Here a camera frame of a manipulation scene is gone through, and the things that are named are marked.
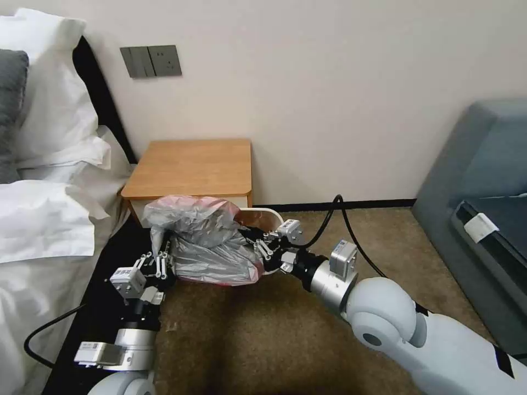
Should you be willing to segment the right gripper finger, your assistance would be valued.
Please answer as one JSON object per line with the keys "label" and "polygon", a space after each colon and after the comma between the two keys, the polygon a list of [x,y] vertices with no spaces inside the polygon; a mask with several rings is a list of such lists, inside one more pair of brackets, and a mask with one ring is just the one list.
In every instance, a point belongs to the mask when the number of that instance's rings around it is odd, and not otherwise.
{"label": "right gripper finger", "polygon": [[281,240],[247,240],[260,258],[263,266],[281,266],[282,255],[285,252]]}
{"label": "right gripper finger", "polygon": [[280,236],[275,231],[266,232],[258,227],[244,227],[240,230],[240,234],[253,248],[260,244],[265,244],[269,248],[285,248],[287,241],[284,236]]}

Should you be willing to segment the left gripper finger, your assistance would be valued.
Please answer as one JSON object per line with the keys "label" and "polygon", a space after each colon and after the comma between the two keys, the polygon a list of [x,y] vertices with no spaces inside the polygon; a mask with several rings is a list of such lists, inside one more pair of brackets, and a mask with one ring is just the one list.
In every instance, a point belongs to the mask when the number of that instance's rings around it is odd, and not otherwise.
{"label": "left gripper finger", "polygon": [[160,250],[156,256],[156,278],[167,280],[174,276],[172,262],[172,240],[171,236],[165,236],[161,242]]}
{"label": "left gripper finger", "polygon": [[134,268],[138,269],[146,278],[156,277],[158,272],[156,257],[151,251],[141,254],[141,256],[135,261]]}

